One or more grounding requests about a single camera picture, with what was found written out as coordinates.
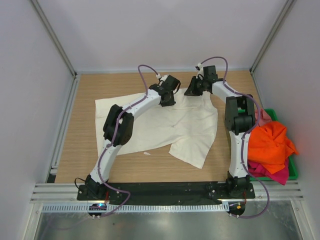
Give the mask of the cream white t shirt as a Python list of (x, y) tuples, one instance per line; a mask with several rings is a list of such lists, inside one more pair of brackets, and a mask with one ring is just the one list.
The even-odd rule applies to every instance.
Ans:
[(185, 96), (185, 91), (175, 94), (175, 105), (157, 105), (136, 118), (132, 137), (119, 155), (170, 145), (170, 155), (202, 169), (217, 135), (218, 110), (209, 92)]

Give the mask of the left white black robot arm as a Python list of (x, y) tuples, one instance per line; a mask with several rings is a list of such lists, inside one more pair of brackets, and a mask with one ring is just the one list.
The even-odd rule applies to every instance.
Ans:
[(145, 94), (133, 102), (111, 106), (103, 125), (103, 145), (95, 167), (78, 187), (77, 199), (102, 200), (110, 187), (107, 182), (116, 156), (133, 135), (134, 121), (155, 106), (175, 105), (174, 94), (180, 89), (181, 82), (171, 75), (160, 78), (159, 83), (151, 85)]

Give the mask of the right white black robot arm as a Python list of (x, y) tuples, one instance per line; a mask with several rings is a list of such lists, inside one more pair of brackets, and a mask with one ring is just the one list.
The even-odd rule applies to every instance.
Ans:
[(240, 199), (252, 190), (248, 170), (248, 147), (250, 130), (256, 125), (255, 101), (251, 95), (233, 89), (223, 78), (219, 78), (216, 67), (195, 67), (197, 75), (185, 91), (185, 96), (198, 97), (209, 92), (225, 103), (224, 125), (230, 136), (230, 166), (224, 183), (214, 183), (212, 199)]

